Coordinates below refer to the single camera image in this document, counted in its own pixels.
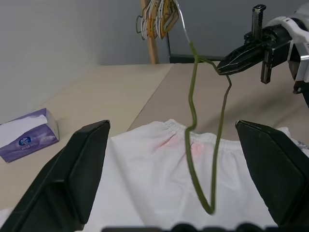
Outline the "white shorts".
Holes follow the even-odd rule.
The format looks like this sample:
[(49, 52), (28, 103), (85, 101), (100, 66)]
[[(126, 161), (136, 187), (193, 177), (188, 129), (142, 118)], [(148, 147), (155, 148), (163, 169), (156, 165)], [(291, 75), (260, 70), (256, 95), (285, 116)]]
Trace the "white shorts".
[[(287, 128), (278, 130), (309, 157), (308, 146), (294, 140)], [(183, 224), (190, 229), (277, 226), (250, 176), (240, 140), (220, 140), (216, 209), (213, 215), (205, 212), (188, 170), (184, 131), (169, 120), (108, 136), (100, 183), (81, 231), (170, 231)], [(208, 202), (216, 137), (190, 133), (195, 171)], [(12, 211), (0, 211), (0, 232), (7, 232)]]

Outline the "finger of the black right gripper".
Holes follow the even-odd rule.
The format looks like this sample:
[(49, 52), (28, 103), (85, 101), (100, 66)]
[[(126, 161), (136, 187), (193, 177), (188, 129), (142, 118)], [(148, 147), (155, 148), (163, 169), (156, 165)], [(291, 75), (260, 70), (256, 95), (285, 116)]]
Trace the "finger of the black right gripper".
[(259, 61), (264, 51), (262, 25), (264, 10), (267, 7), (258, 4), (252, 9), (252, 31), (244, 36), (243, 46), (235, 49), (220, 61), (218, 69), (239, 69)]
[(218, 64), (218, 71), (220, 75), (237, 74), (261, 62), (261, 82), (268, 84), (272, 69), (268, 60), (269, 53), (265, 49), (235, 50)]

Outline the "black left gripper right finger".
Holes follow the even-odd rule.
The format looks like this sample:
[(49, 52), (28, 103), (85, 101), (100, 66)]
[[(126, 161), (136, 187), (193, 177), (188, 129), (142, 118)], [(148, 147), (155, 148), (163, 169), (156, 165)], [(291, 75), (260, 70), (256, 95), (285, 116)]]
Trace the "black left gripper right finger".
[(250, 176), (279, 226), (309, 226), (309, 157), (282, 131), (235, 125)]

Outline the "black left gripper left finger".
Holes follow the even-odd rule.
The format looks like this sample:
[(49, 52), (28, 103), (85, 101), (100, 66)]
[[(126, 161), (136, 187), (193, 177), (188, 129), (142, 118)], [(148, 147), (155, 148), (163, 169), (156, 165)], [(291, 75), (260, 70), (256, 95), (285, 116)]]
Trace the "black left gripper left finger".
[(103, 120), (72, 135), (8, 216), (7, 232), (83, 230), (100, 183), (110, 127)]

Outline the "white tissue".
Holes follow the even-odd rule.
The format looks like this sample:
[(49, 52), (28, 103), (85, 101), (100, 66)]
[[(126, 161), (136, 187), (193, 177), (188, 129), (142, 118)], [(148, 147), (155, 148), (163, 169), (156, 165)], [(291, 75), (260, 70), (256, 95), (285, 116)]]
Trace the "white tissue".
[(28, 116), (23, 119), (13, 120), (0, 125), (0, 148), (15, 141), (25, 132), (47, 123), (44, 115)]

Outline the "purple tissue box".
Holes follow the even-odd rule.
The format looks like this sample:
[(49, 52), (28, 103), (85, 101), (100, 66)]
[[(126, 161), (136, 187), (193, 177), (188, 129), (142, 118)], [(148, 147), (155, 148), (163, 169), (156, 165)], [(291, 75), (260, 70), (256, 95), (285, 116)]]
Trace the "purple tissue box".
[(46, 124), (37, 126), (25, 132), (15, 141), (0, 148), (0, 157), (3, 158), (6, 163), (10, 163), (59, 142), (58, 125), (53, 115), (46, 108), (34, 111), (14, 120), (39, 115), (46, 116)]

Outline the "wooden post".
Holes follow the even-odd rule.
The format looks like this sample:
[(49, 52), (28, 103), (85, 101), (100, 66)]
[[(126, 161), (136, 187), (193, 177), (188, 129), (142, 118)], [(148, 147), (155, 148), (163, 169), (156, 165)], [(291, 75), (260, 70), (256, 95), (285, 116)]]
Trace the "wooden post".
[[(144, 7), (148, 5), (150, 0), (140, 0), (141, 9), (143, 10)], [(156, 41), (154, 38), (149, 37), (147, 39), (148, 44), (148, 50), (149, 50), (149, 56), (151, 64), (158, 64), (158, 53), (157, 53), (157, 47), (156, 47)]]

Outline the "green wire hanger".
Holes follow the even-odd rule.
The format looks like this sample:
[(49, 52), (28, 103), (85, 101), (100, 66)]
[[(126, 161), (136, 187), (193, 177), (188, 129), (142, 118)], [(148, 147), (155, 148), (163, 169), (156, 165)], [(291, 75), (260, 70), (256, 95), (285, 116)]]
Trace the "green wire hanger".
[(196, 171), (195, 171), (194, 161), (193, 161), (192, 151), (191, 151), (191, 145), (190, 145), (190, 133), (197, 126), (197, 113), (196, 113), (196, 109), (195, 109), (195, 105), (194, 105), (194, 101), (193, 101), (193, 95), (194, 95), (194, 90), (195, 90), (197, 68), (198, 68), (199, 62), (203, 62), (203, 63), (207, 63), (207, 64), (211, 65), (214, 68), (214, 70), (217, 74), (220, 74), (220, 71), (218, 70), (217, 66), (214, 64), (213, 61), (206, 59), (206, 58), (202, 58), (202, 56), (198, 55), (198, 53), (197, 53), (197, 51), (196, 51), (196, 49), (193, 45), (193, 42), (191, 41), (191, 39), (189, 38), (189, 35), (187, 33), (187, 30), (186, 30), (186, 27), (185, 27), (185, 22), (184, 22), (184, 17), (183, 17), (183, 13), (180, 9), (180, 5), (179, 5), (177, 0), (174, 0), (174, 2), (176, 4), (178, 13), (179, 13), (180, 18), (181, 18), (182, 27), (183, 27), (185, 37), (188, 41), (189, 47), (190, 47), (191, 52), (192, 52), (193, 57), (194, 57), (194, 66), (193, 66), (192, 78), (191, 78), (189, 94), (188, 94), (188, 103), (189, 103), (189, 108), (190, 108), (190, 112), (191, 112), (191, 116), (192, 116), (192, 125), (187, 127), (184, 131), (186, 160), (187, 160), (187, 165), (188, 165), (188, 170), (189, 170), (189, 173), (190, 173), (190, 176), (191, 176), (191, 180), (192, 180), (194, 189), (196, 191), (197, 197), (198, 197), (198, 199), (201, 203), (201, 206), (203, 207), (203, 209), (205, 210), (205, 212), (208, 215), (213, 215), (215, 213), (215, 209), (216, 209), (218, 152), (219, 152), (219, 145), (220, 145), (220, 140), (221, 140), (222, 132), (223, 132), (225, 107), (226, 107), (227, 97), (228, 97), (229, 91), (232, 87), (232, 82), (231, 82), (230, 77), (227, 75), (226, 79), (228, 81), (229, 86), (228, 86), (228, 88), (227, 88), (227, 90), (224, 94), (224, 99), (223, 99), (223, 104), (222, 104), (222, 109), (221, 109), (221, 114), (220, 114), (220, 120), (219, 120), (219, 126), (218, 126), (218, 131), (217, 131), (217, 137), (216, 137), (215, 146), (214, 146), (214, 150), (213, 150), (212, 171), (211, 171), (211, 201), (208, 202), (207, 198), (205, 197), (205, 195), (203, 193), (202, 187), (200, 185), (198, 176), (197, 176)]

